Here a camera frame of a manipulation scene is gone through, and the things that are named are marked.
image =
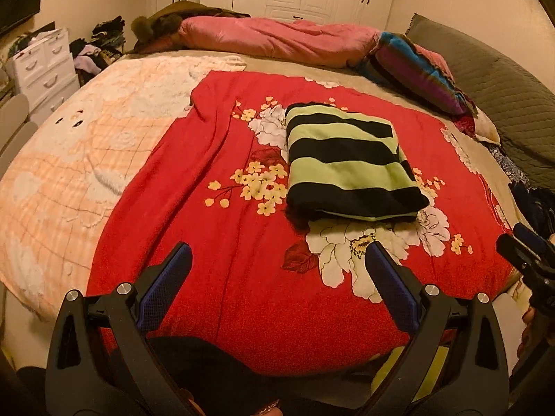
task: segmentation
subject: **black and green striped fabric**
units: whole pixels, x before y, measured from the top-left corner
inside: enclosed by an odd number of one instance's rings
[[[311,103],[291,105],[286,122],[293,208],[375,221],[428,206],[388,120]]]

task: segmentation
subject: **drawer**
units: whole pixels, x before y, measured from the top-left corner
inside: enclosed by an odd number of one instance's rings
[[[52,68],[57,63],[64,60],[69,54],[68,33],[65,29],[58,30],[52,37],[48,37],[44,42],[44,54],[46,56],[46,65]]]
[[[63,62],[54,66],[54,68],[43,74],[33,83],[20,89],[21,93],[25,94],[29,100],[29,109],[31,111],[43,100],[57,93],[63,87],[63,83],[67,82],[69,78],[75,76],[73,57],[71,54],[65,54],[64,56],[65,59],[62,58]]]
[[[19,88],[36,80],[48,70],[43,42],[30,46],[10,60],[10,69]]]
[[[71,79],[62,83],[62,87],[56,94],[48,100],[42,102],[37,108],[31,112],[29,119],[41,126],[62,104],[79,90],[79,78],[74,75]]]
[[[314,23],[323,25],[327,22],[327,17],[320,14],[311,14],[292,9],[266,7],[265,16],[269,19],[279,20],[283,22],[293,22],[295,20],[310,20]]]

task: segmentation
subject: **pink comforter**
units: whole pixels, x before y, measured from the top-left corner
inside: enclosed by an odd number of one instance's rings
[[[380,33],[380,30],[360,25],[197,16],[183,20],[176,34],[161,37],[139,52],[146,54],[186,47],[342,69],[359,63],[376,46]]]

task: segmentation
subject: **gray quilted blanket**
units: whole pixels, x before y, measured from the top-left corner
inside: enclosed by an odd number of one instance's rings
[[[406,35],[445,58],[457,86],[495,123],[504,150],[531,185],[555,190],[555,95],[499,51],[419,14]]]

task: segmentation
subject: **peach plaid blanket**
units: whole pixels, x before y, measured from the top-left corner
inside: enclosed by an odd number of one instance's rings
[[[96,243],[127,183],[190,106],[210,70],[237,56],[123,59],[63,104],[0,181],[0,280],[55,319],[65,293],[85,291]]]

